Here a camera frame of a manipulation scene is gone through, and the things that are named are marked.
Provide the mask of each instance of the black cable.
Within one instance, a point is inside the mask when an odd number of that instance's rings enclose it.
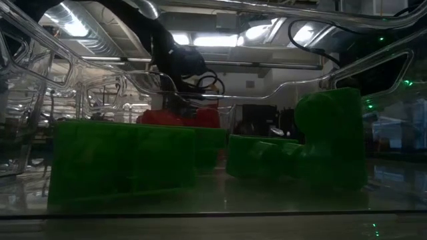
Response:
[[[196,87],[199,87],[201,89],[207,89],[210,85],[215,85],[215,83],[218,81],[218,75],[216,74],[216,72],[212,71],[211,69],[209,69],[207,71],[210,72],[210,73],[213,73],[213,76],[212,75],[207,75],[207,76],[201,77],[199,79],[199,81],[196,83],[196,85],[195,85]],[[211,84],[209,84],[209,85],[206,85],[205,87],[200,87],[201,82],[204,79],[208,79],[208,78],[213,78],[213,82]]]
[[[405,9],[402,9],[402,10],[400,10],[399,12],[397,12],[395,15],[393,15],[393,17],[399,17],[399,16],[401,16],[402,14],[404,14],[405,12],[413,11],[413,10],[415,10],[418,6],[420,6],[420,4],[415,4],[415,5],[413,5],[413,6],[409,6],[409,7],[405,8]]]
[[[359,32],[353,31],[353,30],[348,29],[348,28],[346,28],[346,27],[341,27],[341,26],[339,26],[339,25],[337,25],[337,24],[335,24],[335,23],[326,22],[326,21],[319,21],[319,20],[296,19],[296,20],[293,20],[293,21],[289,24],[289,27],[288,27],[288,37],[289,37],[289,40],[291,41],[291,43],[295,45],[295,47],[297,47],[297,48],[299,48],[299,49],[301,49],[301,50],[307,51],[307,52],[309,52],[309,53],[314,53],[314,54],[317,54],[317,55],[323,56],[323,57],[325,57],[325,58],[327,58],[327,59],[329,59],[329,60],[333,61],[333,62],[334,62],[334,63],[335,63],[339,68],[341,68],[341,67],[342,67],[342,64],[340,63],[340,61],[339,61],[338,59],[336,59],[335,57],[333,57],[333,56],[331,56],[331,55],[327,54],[327,53],[325,52],[325,50],[324,50],[324,49],[315,49],[315,48],[308,48],[308,47],[304,47],[304,46],[302,46],[302,45],[298,44],[298,43],[294,40],[294,38],[292,37],[292,26],[293,26],[296,22],[298,22],[298,21],[313,21],[313,22],[317,22],[317,23],[324,23],[324,24],[329,24],[329,25],[331,25],[331,26],[334,26],[334,27],[336,27],[336,28],[338,28],[338,29],[341,29],[341,30],[343,30],[343,31],[347,31],[347,32],[349,32],[349,33],[358,34],[358,35],[363,35],[363,34],[365,34],[365,33],[359,33]]]
[[[221,84],[221,86],[222,86],[222,93],[221,93],[221,95],[224,95],[224,93],[226,93],[226,86],[224,85],[224,82],[218,77],[218,75],[216,74],[216,72],[214,70],[208,69],[207,72],[210,72],[213,75],[206,75],[206,76],[201,77],[197,81],[197,83],[195,85],[191,84],[191,83],[186,83],[186,84],[188,86],[190,86],[190,87],[195,88],[195,89],[203,89],[204,90],[204,89],[207,89],[208,87],[210,87],[211,85],[215,85],[217,82],[219,82]],[[189,76],[184,76],[182,78],[183,79],[189,79],[190,77]],[[208,84],[208,85],[206,85],[206,86],[201,86],[202,81],[205,80],[205,79],[209,79],[209,78],[212,78],[213,82],[210,83],[210,84]]]

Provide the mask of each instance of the table surface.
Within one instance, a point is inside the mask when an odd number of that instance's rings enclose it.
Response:
[[[229,213],[361,210],[426,210],[427,164],[368,160],[369,183],[357,192],[312,189],[298,180],[242,181],[218,167],[200,174],[197,185],[90,213]],[[0,181],[0,215],[47,214],[49,172],[32,169]]]

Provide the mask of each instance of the red object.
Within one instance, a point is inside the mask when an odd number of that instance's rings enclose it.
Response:
[[[195,119],[177,116],[168,110],[147,110],[136,119],[137,123],[187,127],[220,128],[220,115],[217,109],[198,109]]]
[[[182,120],[167,110],[147,110],[136,119],[137,123],[184,126]]]

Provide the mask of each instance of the green object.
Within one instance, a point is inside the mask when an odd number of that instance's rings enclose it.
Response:
[[[58,123],[48,208],[191,187],[194,156],[190,129]]]
[[[190,129],[195,132],[195,167],[199,170],[211,171],[218,160],[218,152],[226,148],[227,131],[207,127],[182,127],[167,125],[145,125],[152,127],[170,127]]]
[[[297,156],[298,174],[312,185],[360,189],[368,180],[364,154],[362,101],[343,88],[303,97],[295,122],[306,144]]]
[[[318,187],[355,190],[368,180],[359,91],[343,88],[303,97],[295,122],[306,144],[230,135],[227,172],[240,178],[298,177]]]
[[[281,165],[280,162],[283,161],[279,146],[285,143],[297,143],[297,141],[230,135],[227,173],[242,178],[276,178],[279,170],[277,166]]]

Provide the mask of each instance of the green foam block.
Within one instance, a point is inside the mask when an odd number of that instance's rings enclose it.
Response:
[[[191,187],[194,156],[189,129],[58,123],[48,207]]]

